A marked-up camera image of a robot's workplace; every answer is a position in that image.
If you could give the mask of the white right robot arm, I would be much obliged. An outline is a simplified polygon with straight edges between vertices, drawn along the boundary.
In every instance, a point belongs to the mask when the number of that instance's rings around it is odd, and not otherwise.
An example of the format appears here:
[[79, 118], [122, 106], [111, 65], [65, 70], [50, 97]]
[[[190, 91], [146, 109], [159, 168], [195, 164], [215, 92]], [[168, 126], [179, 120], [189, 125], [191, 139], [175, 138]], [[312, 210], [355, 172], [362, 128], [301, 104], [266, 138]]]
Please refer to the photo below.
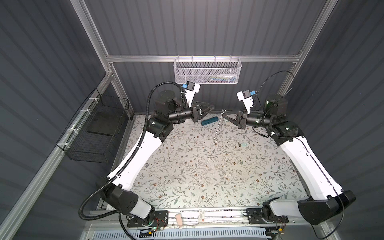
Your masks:
[[255, 91], [238, 92], [238, 100], [243, 102], [245, 110], [226, 112], [223, 117], [241, 130], [246, 127], [265, 128], [266, 136], [289, 156], [308, 195], [298, 200], [274, 197], [264, 202], [261, 210], [264, 221], [274, 223], [282, 217], [302, 217], [316, 226], [338, 214], [344, 215], [356, 196], [331, 177], [300, 127], [288, 121], [288, 101], [284, 96], [272, 95], [267, 97], [262, 110], [253, 111], [255, 95]]

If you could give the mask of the silver metal carabiner key holder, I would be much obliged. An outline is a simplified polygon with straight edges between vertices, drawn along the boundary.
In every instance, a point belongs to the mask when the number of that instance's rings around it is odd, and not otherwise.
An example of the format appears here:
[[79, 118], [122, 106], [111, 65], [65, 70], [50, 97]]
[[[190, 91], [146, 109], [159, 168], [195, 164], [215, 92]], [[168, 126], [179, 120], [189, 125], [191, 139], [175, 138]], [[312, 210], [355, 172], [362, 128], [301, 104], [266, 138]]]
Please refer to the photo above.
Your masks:
[[225, 119], [223, 117], [224, 113], [226, 113], [227, 110], [223, 109], [222, 110], [222, 113], [220, 114], [219, 116], [219, 120], [218, 120], [218, 126], [217, 126], [217, 130], [216, 130], [216, 133], [215, 133], [215, 136], [213, 138], [213, 142], [214, 143], [217, 143], [218, 140], [219, 140], [219, 136], [221, 134], [221, 131], [222, 131], [222, 128], [223, 128], [223, 124], [225, 123]]

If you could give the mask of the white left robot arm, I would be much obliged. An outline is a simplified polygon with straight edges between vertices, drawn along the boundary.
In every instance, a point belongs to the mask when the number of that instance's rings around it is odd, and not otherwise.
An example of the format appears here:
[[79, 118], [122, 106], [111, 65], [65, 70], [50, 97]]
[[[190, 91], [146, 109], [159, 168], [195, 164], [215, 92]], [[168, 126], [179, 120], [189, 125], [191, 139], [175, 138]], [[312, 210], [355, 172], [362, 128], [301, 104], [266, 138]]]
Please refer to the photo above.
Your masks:
[[111, 181], [100, 194], [104, 201], [123, 215], [136, 216], [149, 223], [155, 208], [131, 191], [135, 179], [151, 155], [162, 145], [175, 124], [191, 119], [198, 122], [215, 107], [193, 100], [194, 92], [186, 91], [177, 97], [171, 90], [159, 93], [155, 110], [145, 121], [138, 142], [126, 158], [108, 175]]

